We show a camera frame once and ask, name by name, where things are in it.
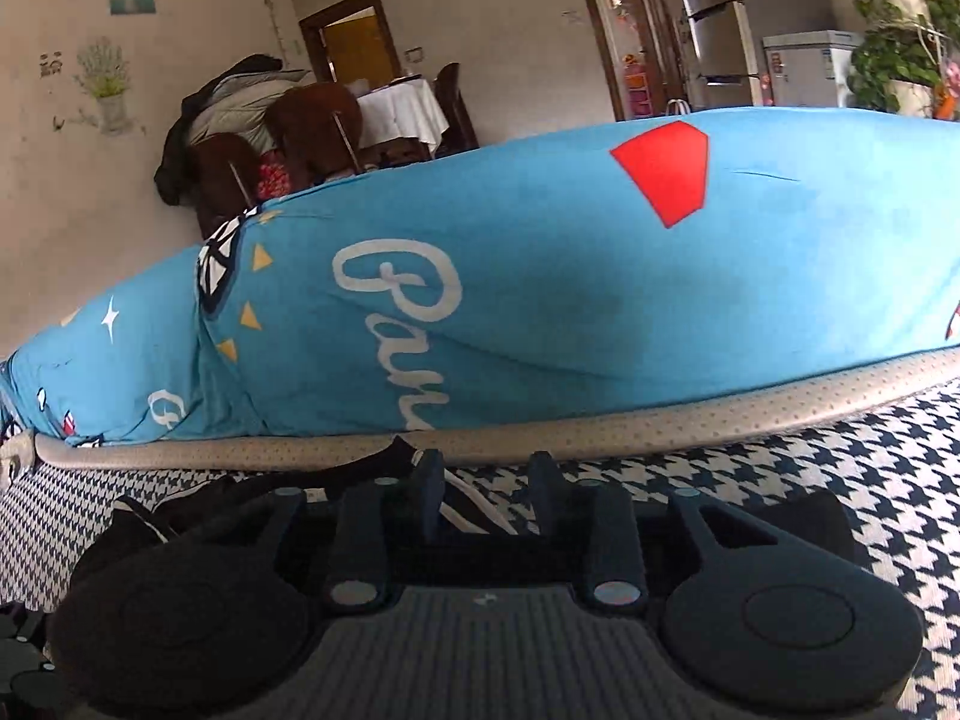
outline beige mattress edge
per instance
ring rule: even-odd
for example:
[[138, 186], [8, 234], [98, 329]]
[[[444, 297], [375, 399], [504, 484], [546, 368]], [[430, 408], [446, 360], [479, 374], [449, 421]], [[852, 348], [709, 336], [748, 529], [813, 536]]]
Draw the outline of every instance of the beige mattress edge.
[[[452, 466], [507, 466], [539, 450], [560, 461], [628, 457], [723, 445], [842, 419], [957, 377], [960, 348], [954, 347], [688, 405], [401, 435], [416, 448], [439, 449]], [[37, 436], [37, 456], [59, 469], [316, 470], [373, 454], [394, 435], [251, 437], [99, 449], [75, 449]]]

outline doorway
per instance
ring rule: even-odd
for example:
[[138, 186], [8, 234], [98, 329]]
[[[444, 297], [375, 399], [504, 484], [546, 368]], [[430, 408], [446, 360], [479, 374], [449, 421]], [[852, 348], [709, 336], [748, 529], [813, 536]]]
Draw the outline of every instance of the doorway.
[[402, 75], [381, 0], [344, 0], [300, 24], [318, 80], [364, 94]]
[[664, 116], [686, 100], [677, 34], [662, 0], [587, 0], [618, 121]]

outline blue fabric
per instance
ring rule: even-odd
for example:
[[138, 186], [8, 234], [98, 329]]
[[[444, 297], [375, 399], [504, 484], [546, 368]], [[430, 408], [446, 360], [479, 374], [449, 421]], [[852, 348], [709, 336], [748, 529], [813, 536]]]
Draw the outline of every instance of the blue fabric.
[[50, 435], [70, 412], [74, 443], [313, 436], [600, 415], [947, 346], [960, 127], [683, 117], [709, 137], [707, 194], [667, 228], [611, 150], [674, 121], [272, 201], [199, 266], [187, 250], [40, 334], [0, 389]]

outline white tablecloth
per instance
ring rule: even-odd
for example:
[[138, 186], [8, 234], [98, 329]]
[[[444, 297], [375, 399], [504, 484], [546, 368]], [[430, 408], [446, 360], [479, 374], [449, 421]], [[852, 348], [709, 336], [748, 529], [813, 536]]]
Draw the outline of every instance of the white tablecloth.
[[360, 100], [363, 135], [360, 146], [373, 146], [394, 138], [416, 138], [433, 153], [449, 127], [440, 103], [424, 79], [377, 89]]

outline houndstooth carpet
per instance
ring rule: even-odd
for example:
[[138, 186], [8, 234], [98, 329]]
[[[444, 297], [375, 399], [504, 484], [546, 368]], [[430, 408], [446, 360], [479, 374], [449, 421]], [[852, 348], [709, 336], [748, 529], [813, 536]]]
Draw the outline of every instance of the houndstooth carpet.
[[[960, 718], [960, 380], [816, 429], [718, 448], [565, 466], [615, 480], [638, 500], [670, 488], [734, 504], [828, 488], [844, 503], [861, 565], [923, 610], [928, 640], [901, 701], [904, 715]], [[536, 528], [520, 469], [458, 470], [518, 528]], [[109, 523], [115, 498], [152, 507], [220, 475], [193, 471], [61, 471], [40, 466], [0, 499], [0, 602], [54, 608], [80, 554]]]

